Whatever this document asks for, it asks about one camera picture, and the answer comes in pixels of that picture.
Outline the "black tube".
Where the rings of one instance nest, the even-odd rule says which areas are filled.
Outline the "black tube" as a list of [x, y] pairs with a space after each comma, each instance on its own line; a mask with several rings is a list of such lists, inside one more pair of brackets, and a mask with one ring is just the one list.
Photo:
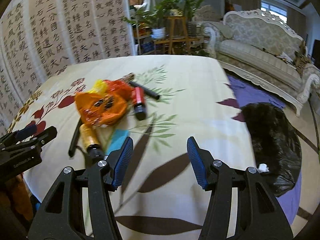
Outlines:
[[139, 88], [141, 88], [142, 90], [144, 90], [144, 93], [145, 93], [147, 96], [149, 96], [149, 97], [151, 97], [151, 98], [153, 98], [153, 99], [155, 99], [155, 100], [159, 100], [159, 99], [160, 99], [160, 95], [159, 95], [159, 94], [157, 94], [157, 93], [155, 93], [154, 91], [152, 91], [152, 90], [144, 87], [143, 85], [140, 85], [140, 84], [138, 84], [138, 83], [136, 83], [136, 82], [133, 82], [133, 81], [130, 81], [129, 84], [130, 84], [132, 87], [139, 87]]
[[81, 125], [82, 125], [82, 121], [81, 121], [81, 119], [79, 119], [79, 121], [78, 121], [78, 123], [76, 125], [76, 128], [75, 128], [73, 137], [71, 139], [69, 150], [68, 150], [68, 155], [69, 155], [70, 158], [74, 157], [75, 149], [76, 149], [79, 137], [80, 137], [80, 126]]

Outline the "tall green plant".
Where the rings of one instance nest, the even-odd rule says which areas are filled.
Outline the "tall green plant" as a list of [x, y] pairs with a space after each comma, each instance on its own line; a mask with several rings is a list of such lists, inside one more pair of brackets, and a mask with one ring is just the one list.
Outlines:
[[195, 15], [195, 11], [200, 8], [204, 0], [183, 0], [183, 14], [188, 21], [191, 21]]

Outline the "red plastic bag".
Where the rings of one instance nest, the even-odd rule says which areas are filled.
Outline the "red plastic bag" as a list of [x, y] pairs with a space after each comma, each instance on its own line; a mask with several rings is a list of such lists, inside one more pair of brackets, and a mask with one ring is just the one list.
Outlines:
[[124, 100], [131, 100], [132, 90], [133, 88], [128, 85], [123, 80], [104, 80], [104, 83], [107, 85], [107, 92], [111, 94], [117, 94], [122, 97]]

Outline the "calligraphy folding screen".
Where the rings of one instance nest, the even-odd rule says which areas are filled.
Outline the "calligraphy folding screen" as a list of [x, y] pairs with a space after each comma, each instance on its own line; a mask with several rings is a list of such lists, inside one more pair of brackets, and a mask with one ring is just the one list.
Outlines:
[[1, 16], [1, 133], [68, 66], [132, 56], [127, 0], [11, 0]]

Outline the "orange plastic snack bag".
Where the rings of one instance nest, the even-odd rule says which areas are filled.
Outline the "orange plastic snack bag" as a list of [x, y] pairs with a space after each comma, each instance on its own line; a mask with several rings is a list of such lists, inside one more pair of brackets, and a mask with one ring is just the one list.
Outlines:
[[127, 112], [131, 90], [120, 90], [104, 95], [76, 93], [75, 104], [83, 124], [88, 126], [113, 125]]

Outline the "yellow foam fruit net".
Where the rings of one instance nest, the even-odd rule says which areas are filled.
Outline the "yellow foam fruit net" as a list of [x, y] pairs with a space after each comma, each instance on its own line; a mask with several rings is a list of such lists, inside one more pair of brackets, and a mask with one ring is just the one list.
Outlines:
[[88, 93], [95, 93], [95, 94], [105, 94], [108, 90], [108, 84], [105, 80], [97, 80], [93, 87], [88, 90]]

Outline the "wooden plant stand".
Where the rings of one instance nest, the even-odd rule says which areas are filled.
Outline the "wooden plant stand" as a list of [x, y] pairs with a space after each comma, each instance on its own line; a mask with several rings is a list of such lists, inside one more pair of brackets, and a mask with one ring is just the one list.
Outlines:
[[[181, 43], [185, 46], [186, 52], [188, 55], [191, 55], [191, 44], [193, 42], [200, 42], [200, 37], [189, 37], [187, 30], [187, 20], [184, 16], [169, 16], [167, 17], [170, 28], [169, 28], [169, 36], [160, 40], [153, 40], [153, 48], [154, 54], [157, 54], [157, 45], [162, 45], [163, 53], [165, 53], [165, 48], [168, 48], [168, 54], [173, 54], [173, 48], [175, 43]], [[183, 36], [174, 36], [175, 31], [175, 23], [181, 22]]]

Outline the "floral cream tablecloth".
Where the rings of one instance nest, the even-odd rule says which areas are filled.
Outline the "floral cream tablecloth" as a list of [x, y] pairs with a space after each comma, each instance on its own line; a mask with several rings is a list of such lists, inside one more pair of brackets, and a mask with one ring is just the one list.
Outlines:
[[24, 173], [25, 182], [43, 200], [64, 167], [84, 168], [82, 145], [74, 157], [68, 155], [80, 118], [72, 97], [98, 80], [117, 80], [130, 73], [160, 98], [146, 98], [145, 120], [137, 120], [129, 107], [120, 122], [96, 130], [106, 152], [116, 148], [115, 140], [124, 131], [135, 146], [123, 185], [110, 194], [121, 235], [123, 239], [197, 239], [210, 194], [197, 184], [187, 139], [194, 137], [201, 148], [230, 167], [244, 170], [255, 165], [240, 107], [215, 59], [120, 57], [69, 66], [51, 77], [15, 125], [15, 129], [28, 124], [57, 129], [57, 137], [43, 148], [42, 163]]

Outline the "potted plant white pot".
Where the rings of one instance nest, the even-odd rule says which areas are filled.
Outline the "potted plant white pot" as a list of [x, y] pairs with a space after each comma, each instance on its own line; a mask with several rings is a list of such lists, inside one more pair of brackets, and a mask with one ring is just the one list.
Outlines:
[[160, 0], [151, 10], [137, 9], [129, 18], [124, 21], [130, 24], [144, 24], [152, 31], [154, 40], [163, 40], [166, 37], [165, 22], [170, 10], [179, 9], [180, 0]]

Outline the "red labelled black bottle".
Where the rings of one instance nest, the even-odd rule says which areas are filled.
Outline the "red labelled black bottle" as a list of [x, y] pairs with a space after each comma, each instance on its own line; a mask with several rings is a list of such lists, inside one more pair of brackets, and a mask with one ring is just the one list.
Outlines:
[[144, 90], [140, 87], [135, 87], [132, 90], [131, 99], [132, 99], [135, 117], [139, 121], [145, 120], [147, 113], [146, 113], [146, 105], [145, 105], [145, 99], [144, 99]]

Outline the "gold labelled black bottle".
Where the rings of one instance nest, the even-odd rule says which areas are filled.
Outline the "gold labelled black bottle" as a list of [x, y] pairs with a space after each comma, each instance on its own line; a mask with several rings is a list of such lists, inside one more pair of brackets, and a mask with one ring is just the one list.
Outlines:
[[95, 162], [103, 160], [105, 156], [104, 151], [94, 129], [86, 124], [82, 124], [79, 131], [82, 143], [89, 157]]

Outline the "black trash bag bin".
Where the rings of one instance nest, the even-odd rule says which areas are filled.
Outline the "black trash bag bin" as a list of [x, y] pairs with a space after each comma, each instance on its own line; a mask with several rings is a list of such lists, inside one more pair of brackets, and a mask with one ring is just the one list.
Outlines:
[[276, 197], [292, 190], [300, 175], [302, 150], [294, 127], [279, 107], [250, 103], [241, 108], [251, 135], [256, 165], [265, 164], [261, 175]]

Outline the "purple cloth on floor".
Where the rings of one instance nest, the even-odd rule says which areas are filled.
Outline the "purple cloth on floor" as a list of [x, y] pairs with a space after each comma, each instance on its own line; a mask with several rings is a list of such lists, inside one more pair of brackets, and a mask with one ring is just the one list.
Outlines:
[[[281, 110], [285, 108], [285, 103], [270, 93], [260, 90], [257, 87], [250, 85], [249, 83], [232, 75], [227, 74], [227, 77], [230, 83], [229, 87], [233, 91], [240, 107], [244, 107], [250, 103], [270, 103]], [[277, 198], [290, 225], [293, 223], [298, 212], [301, 185], [302, 175], [299, 174], [294, 188]]]

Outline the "ornate white sofa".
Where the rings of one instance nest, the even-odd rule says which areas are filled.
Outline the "ornate white sofa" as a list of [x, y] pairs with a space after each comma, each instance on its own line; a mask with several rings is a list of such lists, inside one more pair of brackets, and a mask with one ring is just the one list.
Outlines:
[[201, 21], [206, 52], [223, 68], [293, 105], [296, 115], [319, 92], [319, 69], [304, 39], [278, 16], [260, 9], [230, 11], [222, 22]]

